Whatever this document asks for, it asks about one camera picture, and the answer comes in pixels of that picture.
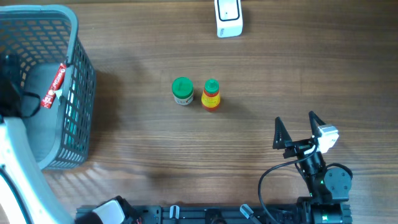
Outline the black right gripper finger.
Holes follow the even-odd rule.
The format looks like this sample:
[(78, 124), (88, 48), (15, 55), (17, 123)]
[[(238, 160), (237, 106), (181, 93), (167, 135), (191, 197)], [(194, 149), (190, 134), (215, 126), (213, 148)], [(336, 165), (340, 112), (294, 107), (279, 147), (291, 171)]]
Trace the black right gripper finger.
[(315, 137), (317, 137), (317, 138), (320, 137), (321, 134), (320, 134), (320, 131), (318, 130), (318, 127), (319, 127), (319, 126), (326, 125), (326, 123), (325, 123), (324, 121), (322, 121), (322, 120), (315, 114), (314, 111), (310, 111), (310, 112), (308, 113), (308, 116), (309, 116), (309, 120), (310, 120), (310, 127), (311, 127), (311, 130), (312, 130), (312, 134), (313, 134)]
[(287, 132), (280, 117), (275, 119), (275, 132), (273, 140), (273, 149), (285, 149), (292, 145), (293, 141)]

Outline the red yellow sauce bottle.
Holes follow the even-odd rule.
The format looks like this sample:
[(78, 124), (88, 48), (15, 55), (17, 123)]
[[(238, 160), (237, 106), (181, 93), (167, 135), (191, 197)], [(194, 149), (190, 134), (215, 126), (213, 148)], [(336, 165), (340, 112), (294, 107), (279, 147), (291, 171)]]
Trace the red yellow sauce bottle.
[(217, 80), (209, 79), (205, 82), (201, 96), (201, 104), (207, 111), (215, 111), (221, 102), (220, 85)]

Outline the green lid jar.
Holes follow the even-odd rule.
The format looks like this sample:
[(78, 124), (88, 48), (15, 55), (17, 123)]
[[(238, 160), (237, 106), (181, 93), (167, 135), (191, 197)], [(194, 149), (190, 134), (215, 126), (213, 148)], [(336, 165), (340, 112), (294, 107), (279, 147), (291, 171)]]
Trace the green lid jar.
[(193, 101), (193, 82), (187, 77), (179, 77), (172, 83), (172, 93), (178, 105), (189, 105)]

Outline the red stick packet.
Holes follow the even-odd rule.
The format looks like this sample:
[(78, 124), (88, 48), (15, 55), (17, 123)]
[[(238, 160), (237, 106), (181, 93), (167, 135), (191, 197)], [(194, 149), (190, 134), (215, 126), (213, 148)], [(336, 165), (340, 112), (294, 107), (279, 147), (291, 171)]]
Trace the red stick packet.
[(62, 86), (64, 78), (65, 78), (66, 70), (67, 70), (67, 66), (65, 64), (61, 63), (50, 87), (48, 88), (45, 96), (42, 98), (42, 100), (40, 102), (41, 107), (47, 108), (47, 109), (50, 109), (52, 107), (53, 102), (57, 96), (55, 92), (58, 91), (60, 89), (60, 87)]

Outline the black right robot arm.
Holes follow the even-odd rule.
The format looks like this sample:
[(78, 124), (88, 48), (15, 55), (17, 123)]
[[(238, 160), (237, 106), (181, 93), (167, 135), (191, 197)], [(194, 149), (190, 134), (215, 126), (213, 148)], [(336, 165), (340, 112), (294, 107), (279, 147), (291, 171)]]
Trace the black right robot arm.
[(283, 149), (284, 158), (295, 157), (296, 169), (306, 183), (309, 196), (274, 210), (279, 223), (348, 224), (353, 222), (349, 200), (352, 171), (339, 163), (326, 164), (323, 155), (339, 138), (338, 130), (314, 112), (308, 114), (312, 136), (293, 141), (280, 117), (275, 119), (274, 149)]

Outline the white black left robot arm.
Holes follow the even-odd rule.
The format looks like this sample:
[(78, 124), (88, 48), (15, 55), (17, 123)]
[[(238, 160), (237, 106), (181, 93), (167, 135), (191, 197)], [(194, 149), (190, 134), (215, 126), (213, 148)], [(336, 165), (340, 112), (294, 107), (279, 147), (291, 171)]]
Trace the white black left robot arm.
[(23, 120), (19, 57), (1, 55), (1, 206), (10, 223), (125, 223), (123, 201), (113, 198), (78, 218), (57, 201), (36, 163)]

